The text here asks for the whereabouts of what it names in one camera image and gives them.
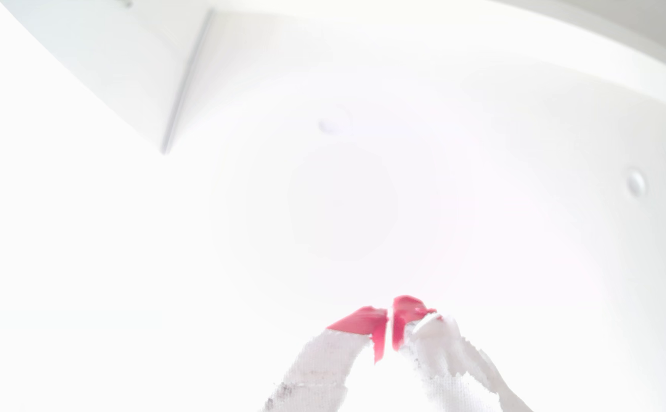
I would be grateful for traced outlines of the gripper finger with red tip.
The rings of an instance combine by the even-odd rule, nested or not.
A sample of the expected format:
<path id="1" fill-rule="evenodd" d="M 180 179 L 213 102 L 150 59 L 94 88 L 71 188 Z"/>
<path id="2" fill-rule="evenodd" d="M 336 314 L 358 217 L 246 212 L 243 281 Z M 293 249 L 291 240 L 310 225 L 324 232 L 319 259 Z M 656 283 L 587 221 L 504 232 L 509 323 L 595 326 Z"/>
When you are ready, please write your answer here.
<path id="1" fill-rule="evenodd" d="M 410 295 L 395 297 L 392 309 L 393 349 L 410 361 L 437 411 L 531 411 L 454 318 Z"/>
<path id="2" fill-rule="evenodd" d="M 327 326 L 307 342 L 262 411 L 338 411 L 356 359 L 372 347 L 374 363 L 383 359 L 388 310 L 364 306 Z"/>

